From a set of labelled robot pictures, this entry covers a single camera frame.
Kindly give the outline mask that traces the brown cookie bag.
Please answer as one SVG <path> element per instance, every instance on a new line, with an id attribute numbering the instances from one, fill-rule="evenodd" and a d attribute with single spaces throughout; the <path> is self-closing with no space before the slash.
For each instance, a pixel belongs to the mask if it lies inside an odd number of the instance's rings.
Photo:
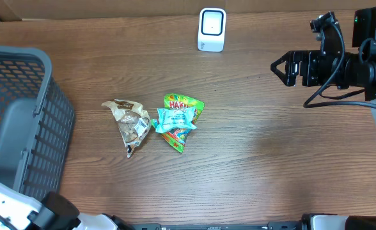
<path id="1" fill-rule="evenodd" d="M 130 100 L 112 99 L 101 104 L 111 110 L 130 158 L 150 131 L 150 117 L 143 105 Z"/>

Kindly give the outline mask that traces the green Haribo candy bag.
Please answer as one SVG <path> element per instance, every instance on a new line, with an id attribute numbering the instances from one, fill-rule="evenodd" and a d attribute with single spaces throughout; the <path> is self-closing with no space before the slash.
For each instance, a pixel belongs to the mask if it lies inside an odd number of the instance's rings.
<path id="1" fill-rule="evenodd" d="M 205 104 L 195 98 L 180 95 L 176 93 L 169 93 L 164 96 L 164 107 L 167 109 L 180 109 L 186 107 L 195 108 L 195 116 L 192 123 L 195 124 L 200 114 L 204 109 Z M 179 153 L 183 153 L 188 135 L 191 130 L 184 128 L 175 128 L 167 131 L 161 136 L 163 139 Z"/>

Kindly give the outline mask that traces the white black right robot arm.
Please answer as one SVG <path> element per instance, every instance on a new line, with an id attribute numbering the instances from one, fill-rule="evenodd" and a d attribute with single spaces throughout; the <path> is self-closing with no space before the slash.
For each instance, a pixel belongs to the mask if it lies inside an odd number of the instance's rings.
<path id="1" fill-rule="evenodd" d="M 351 105 L 371 110 L 376 126 L 376 7 L 354 15 L 352 45 L 347 52 L 338 20 L 333 12 L 310 22 L 318 35 L 320 49 L 292 50 L 273 62 L 271 71 L 286 86 L 297 76 L 306 87 L 318 87 L 303 104 L 305 108 Z M 296 229 L 376 229 L 376 216 L 304 214 Z"/>

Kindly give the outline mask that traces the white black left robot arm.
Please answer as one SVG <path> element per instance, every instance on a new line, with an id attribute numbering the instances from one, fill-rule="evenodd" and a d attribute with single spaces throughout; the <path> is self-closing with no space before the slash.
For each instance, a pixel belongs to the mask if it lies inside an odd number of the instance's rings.
<path id="1" fill-rule="evenodd" d="M 114 215 L 88 215 L 62 195 L 49 192 L 42 201 L 0 183 L 0 229 L 132 229 Z"/>

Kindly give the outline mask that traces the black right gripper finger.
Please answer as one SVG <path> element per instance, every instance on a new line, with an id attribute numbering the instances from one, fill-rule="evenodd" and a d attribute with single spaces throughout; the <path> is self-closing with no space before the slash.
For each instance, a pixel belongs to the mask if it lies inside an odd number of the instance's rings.
<path id="1" fill-rule="evenodd" d="M 286 52 L 285 54 L 283 54 L 279 59 L 277 59 L 276 61 L 274 61 L 271 65 L 270 65 L 270 68 L 271 69 L 276 69 L 278 65 L 282 64 L 282 63 L 286 63 L 289 59 L 290 59 L 290 55 L 291 55 L 291 52 L 288 51 Z"/>
<path id="2" fill-rule="evenodd" d="M 282 81 L 285 86 L 295 86 L 295 76 L 285 68 L 285 72 L 281 72 L 276 66 L 272 66 L 270 70 Z"/>

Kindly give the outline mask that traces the light blue snack packet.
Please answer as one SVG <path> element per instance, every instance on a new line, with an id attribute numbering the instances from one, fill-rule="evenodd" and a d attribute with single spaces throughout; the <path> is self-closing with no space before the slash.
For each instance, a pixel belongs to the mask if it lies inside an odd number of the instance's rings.
<path id="1" fill-rule="evenodd" d="M 193 123 L 195 117 L 194 107 L 179 109 L 158 108 L 157 113 L 159 116 L 155 127 L 157 133 L 162 134 L 175 128 L 197 129 Z"/>

